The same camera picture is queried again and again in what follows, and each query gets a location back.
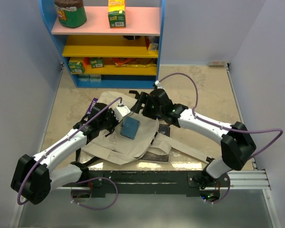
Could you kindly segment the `blue notebook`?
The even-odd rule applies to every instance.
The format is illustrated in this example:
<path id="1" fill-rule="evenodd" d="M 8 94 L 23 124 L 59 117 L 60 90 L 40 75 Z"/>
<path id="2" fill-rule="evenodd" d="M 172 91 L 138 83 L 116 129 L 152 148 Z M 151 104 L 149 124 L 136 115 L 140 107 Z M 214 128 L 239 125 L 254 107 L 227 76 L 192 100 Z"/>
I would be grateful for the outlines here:
<path id="1" fill-rule="evenodd" d="M 122 128 L 120 134 L 124 137 L 134 140 L 136 133 L 139 129 L 140 121 L 132 118 L 126 117 L 122 122 Z"/>

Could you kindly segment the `cream canvas backpack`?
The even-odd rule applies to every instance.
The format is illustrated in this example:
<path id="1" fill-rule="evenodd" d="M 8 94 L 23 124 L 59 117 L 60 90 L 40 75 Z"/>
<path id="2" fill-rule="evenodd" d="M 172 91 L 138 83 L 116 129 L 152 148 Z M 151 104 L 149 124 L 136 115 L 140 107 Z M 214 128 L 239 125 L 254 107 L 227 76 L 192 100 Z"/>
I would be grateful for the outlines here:
<path id="1" fill-rule="evenodd" d="M 156 155 L 168 155 L 171 149 L 189 155 L 199 161 L 208 163 L 207 155 L 183 144 L 173 138 L 158 133 L 159 121 L 133 113 L 131 118 L 140 122 L 134 139 L 121 135 L 122 124 L 118 124 L 112 134 L 107 130 L 84 146 L 81 151 L 92 157 L 98 157 L 108 162 L 124 165 L 142 158 L 146 152 Z"/>

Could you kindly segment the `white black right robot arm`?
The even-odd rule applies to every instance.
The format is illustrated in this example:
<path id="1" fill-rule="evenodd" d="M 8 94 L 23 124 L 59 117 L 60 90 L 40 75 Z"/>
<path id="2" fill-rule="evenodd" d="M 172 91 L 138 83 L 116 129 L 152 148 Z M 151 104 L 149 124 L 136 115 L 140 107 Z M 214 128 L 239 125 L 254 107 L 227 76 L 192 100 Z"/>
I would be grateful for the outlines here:
<path id="1" fill-rule="evenodd" d="M 221 157 L 209 160 L 202 172 L 193 178 L 200 186 L 212 187 L 223 174 L 241 170 L 256 150 L 252 137 L 241 122 L 219 123 L 194 114 L 187 106 L 173 103 L 161 88 L 149 94 L 135 90 L 130 93 L 136 99 L 131 111 L 151 119 L 160 117 L 170 125 L 195 131 L 221 146 Z"/>

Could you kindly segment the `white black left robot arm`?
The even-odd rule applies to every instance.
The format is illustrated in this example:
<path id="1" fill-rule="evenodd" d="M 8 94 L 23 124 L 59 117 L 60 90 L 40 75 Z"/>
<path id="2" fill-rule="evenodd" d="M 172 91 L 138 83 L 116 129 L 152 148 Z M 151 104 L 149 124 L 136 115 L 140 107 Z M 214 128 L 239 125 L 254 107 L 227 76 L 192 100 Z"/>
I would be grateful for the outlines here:
<path id="1" fill-rule="evenodd" d="M 85 186 L 89 181 L 86 165 L 74 161 L 62 169 L 57 166 L 98 137 L 102 130 L 112 132 L 119 123 L 110 104 L 96 103 L 91 113 L 84 115 L 58 142 L 33 156 L 21 156 L 10 185 L 18 194 L 17 204 L 37 205 L 52 190 L 70 183 Z"/>

